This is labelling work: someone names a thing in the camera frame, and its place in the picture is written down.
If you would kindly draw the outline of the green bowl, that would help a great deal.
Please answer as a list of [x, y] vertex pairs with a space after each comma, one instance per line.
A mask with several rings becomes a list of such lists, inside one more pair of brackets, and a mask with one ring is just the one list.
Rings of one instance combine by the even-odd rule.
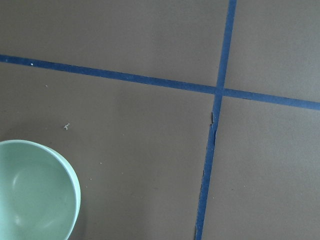
[[80, 206], [77, 174], [60, 153], [28, 140], [0, 143], [2, 240], [67, 240]]

